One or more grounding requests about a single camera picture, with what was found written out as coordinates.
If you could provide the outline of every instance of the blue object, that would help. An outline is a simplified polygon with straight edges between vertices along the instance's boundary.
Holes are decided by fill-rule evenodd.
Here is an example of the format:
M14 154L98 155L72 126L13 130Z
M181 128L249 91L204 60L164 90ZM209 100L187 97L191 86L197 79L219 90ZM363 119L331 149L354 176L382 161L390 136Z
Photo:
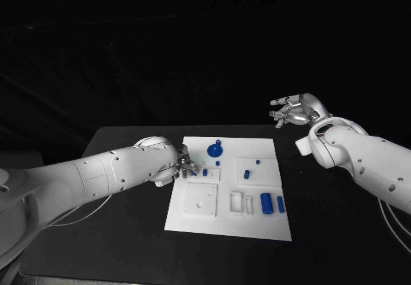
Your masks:
M276 202L278 202L278 210L281 213L284 213L284 204L282 204L282 197L276 196Z
M246 170L245 172L243 172L243 179L248 179L249 178L249 170Z
M262 193L259 197L261 197L262 214L271 215L274 213L271 195L269 193Z
M210 157L219 157L222 154L220 140L216 140L216 144L207 147L207 155Z

